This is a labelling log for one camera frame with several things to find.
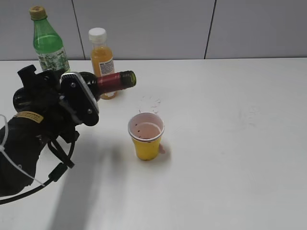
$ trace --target green plastic bottle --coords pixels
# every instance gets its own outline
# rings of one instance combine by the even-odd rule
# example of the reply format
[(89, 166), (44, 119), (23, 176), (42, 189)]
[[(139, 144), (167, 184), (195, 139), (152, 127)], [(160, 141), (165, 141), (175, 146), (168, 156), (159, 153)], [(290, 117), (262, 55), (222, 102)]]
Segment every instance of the green plastic bottle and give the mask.
[(34, 6), (30, 15), (34, 21), (33, 46), (42, 70), (70, 71), (62, 39), (48, 22), (45, 8)]

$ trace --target yellow paper cup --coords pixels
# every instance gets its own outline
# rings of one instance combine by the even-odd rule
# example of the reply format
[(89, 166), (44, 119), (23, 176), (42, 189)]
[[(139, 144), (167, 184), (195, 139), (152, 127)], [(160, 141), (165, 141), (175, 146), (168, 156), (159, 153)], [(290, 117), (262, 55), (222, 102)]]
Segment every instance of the yellow paper cup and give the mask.
[(149, 161), (158, 155), (164, 123), (157, 114), (137, 114), (129, 121), (128, 131), (138, 158)]

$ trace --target cup rim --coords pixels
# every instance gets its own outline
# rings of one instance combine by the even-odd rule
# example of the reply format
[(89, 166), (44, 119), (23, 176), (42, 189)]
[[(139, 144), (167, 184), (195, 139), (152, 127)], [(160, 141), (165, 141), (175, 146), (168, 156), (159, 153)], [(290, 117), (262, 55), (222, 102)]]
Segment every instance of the cup rim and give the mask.
[[(132, 121), (132, 119), (133, 119), (134, 117), (136, 117), (136, 116), (139, 115), (139, 114), (153, 114), (153, 115), (157, 116), (157, 117), (162, 121), (163, 128), (162, 128), (161, 132), (159, 133), (159, 135), (155, 136), (154, 138), (150, 138), (150, 139), (142, 139), (142, 138), (139, 138), (139, 137), (135, 136), (135, 135), (131, 132), (131, 130), (130, 130), (130, 122)], [(129, 120), (129, 122), (128, 122), (128, 132), (129, 132), (130, 136), (131, 136), (132, 138), (134, 138), (135, 140), (138, 140), (138, 141), (141, 141), (141, 142), (151, 142), (151, 141), (154, 141), (154, 140), (159, 139), (159, 138), (162, 136), (162, 134), (164, 133), (164, 129), (165, 129), (164, 121), (162, 120), (162, 118), (161, 118), (159, 115), (157, 115), (157, 114), (155, 114), (155, 113), (151, 113), (151, 112), (143, 112), (143, 113), (139, 113), (139, 114), (136, 114), (135, 116), (133, 116), (133, 117)]]

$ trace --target white table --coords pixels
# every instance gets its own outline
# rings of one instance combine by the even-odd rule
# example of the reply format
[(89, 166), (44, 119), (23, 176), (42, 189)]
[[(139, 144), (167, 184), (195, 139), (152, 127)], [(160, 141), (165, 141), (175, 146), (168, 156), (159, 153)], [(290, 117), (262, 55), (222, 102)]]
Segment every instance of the white table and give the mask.
[[(0, 62), (0, 113), (8, 118), (21, 86), (16, 71), (32, 63), (39, 66)], [(70, 65), (92, 70), (90, 61)], [(99, 123), (78, 127), (76, 166), (41, 192), (1, 206), (1, 230), (307, 228), (307, 59), (115, 65), (134, 70), (137, 86), (99, 101)], [(127, 123), (152, 110), (165, 121), (168, 153), (143, 162)], [(43, 151), (36, 177), (45, 180), (57, 164)]]

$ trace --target orange juice bottle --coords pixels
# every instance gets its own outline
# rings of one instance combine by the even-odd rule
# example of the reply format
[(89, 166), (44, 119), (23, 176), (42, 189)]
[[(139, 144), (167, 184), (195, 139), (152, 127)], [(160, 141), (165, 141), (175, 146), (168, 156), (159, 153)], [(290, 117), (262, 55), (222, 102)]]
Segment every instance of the orange juice bottle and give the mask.
[[(114, 73), (112, 50), (106, 45), (106, 30), (93, 28), (88, 32), (89, 39), (93, 43), (91, 60), (96, 77)], [(101, 95), (102, 99), (112, 99), (117, 92), (109, 92)]]

